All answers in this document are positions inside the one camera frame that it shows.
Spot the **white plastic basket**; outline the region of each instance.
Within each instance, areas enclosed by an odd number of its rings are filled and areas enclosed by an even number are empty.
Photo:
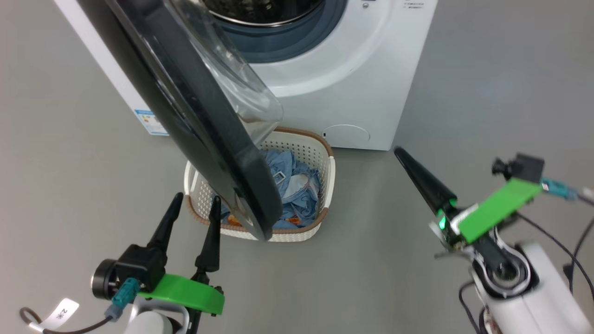
[[[326,141],[315,133],[291,128],[277,128],[266,138],[261,147],[263,150],[291,150],[295,157],[311,168],[320,171],[320,198],[315,221],[299,229],[274,229],[270,241],[295,242],[305,241],[320,229],[334,191],[336,164],[332,149]],[[196,220],[208,225],[208,213],[213,198],[213,190],[200,173],[188,161],[184,173],[184,191],[189,211]],[[221,225],[221,233],[232,237],[256,240],[256,238],[241,226]]]

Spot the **teal connector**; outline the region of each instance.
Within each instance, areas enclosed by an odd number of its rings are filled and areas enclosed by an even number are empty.
[[[549,194],[562,197],[568,201],[577,200],[577,191],[564,183],[549,178],[541,179],[542,188]]]
[[[136,278],[128,278],[112,298],[112,304],[105,311],[105,317],[116,322],[122,316],[126,305],[133,302],[140,292],[140,284]]]

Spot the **white washing machine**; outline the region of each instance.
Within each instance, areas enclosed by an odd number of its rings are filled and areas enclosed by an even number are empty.
[[[437,0],[188,1],[204,1],[278,98],[281,125],[334,147],[391,149]],[[166,135],[109,48],[109,8],[55,2],[136,117]]]

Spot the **gray floor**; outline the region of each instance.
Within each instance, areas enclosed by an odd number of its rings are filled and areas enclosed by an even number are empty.
[[[594,50],[589,0],[441,1],[396,143],[435,171],[461,203],[502,184],[495,156],[547,159],[549,176],[594,187]],[[63,297],[81,307],[64,327],[88,325],[106,301],[89,277],[102,259],[150,237],[185,159],[169,138],[149,136],[53,2],[0,2],[0,323],[28,333],[17,310],[46,315]],[[389,152],[336,150],[337,181],[319,233],[300,244],[224,238],[212,282],[228,296],[201,333],[470,333],[457,302],[468,279],[440,251],[431,213]],[[573,248],[592,214],[539,198],[525,210]],[[193,272],[206,229],[184,210],[168,271]],[[541,241],[526,225],[504,234]],[[594,272],[594,242],[582,261]],[[578,276],[576,298],[594,320]],[[479,303],[467,296],[471,308]],[[121,333],[125,320],[96,333]]]

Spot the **green light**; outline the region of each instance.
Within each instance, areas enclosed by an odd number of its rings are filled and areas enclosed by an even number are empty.
[[[446,217],[443,216],[440,220],[440,229],[445,229],[446,228]]]

